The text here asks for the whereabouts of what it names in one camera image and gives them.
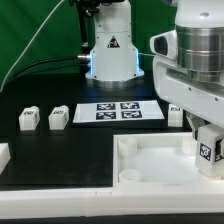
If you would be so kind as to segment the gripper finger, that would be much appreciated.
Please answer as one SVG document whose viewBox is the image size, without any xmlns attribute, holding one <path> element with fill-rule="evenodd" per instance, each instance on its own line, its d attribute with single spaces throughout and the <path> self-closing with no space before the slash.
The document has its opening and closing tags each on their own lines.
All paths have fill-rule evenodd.
<svg viewBox="0 0 224 224">
<path fill-rule="evenodd" d="M 216 142 L 216 148 L 215 148 L 215 162 L 218 162 L 220 160 L 222 160 L 224 157 L 221 154 L 221 141 L 222 140 L 218 140 Z"/>
</svg>

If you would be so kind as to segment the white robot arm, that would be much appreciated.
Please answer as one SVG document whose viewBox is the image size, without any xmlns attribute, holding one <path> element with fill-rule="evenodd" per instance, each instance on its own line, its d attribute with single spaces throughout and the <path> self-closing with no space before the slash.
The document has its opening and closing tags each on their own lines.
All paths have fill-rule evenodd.
<svg viewBox="0 0 224 224">
<path fill-rule="evenodd" d="M 188 113 L 198 155 L 224 159 L 224 0 L 165 0 L 175 28 L 150 38 L 158 96 Z M 128 0 L 98 0 L 89 82 L 120 87 L 143 75 L 132 45 Z"/>
</svg>

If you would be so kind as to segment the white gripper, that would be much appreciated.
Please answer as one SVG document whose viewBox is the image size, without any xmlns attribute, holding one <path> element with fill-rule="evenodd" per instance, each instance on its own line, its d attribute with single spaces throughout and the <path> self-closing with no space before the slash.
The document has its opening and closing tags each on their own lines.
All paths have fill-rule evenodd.
<svg viewBox="0 0 224 224">
<path fill-rule="evenodd" d="M 223 30 L 172 30 L 152 37 L 150 48 L 156 93 L 187 111 L 192 137 L 204 120 L 224 128 Z"/>
</svg>

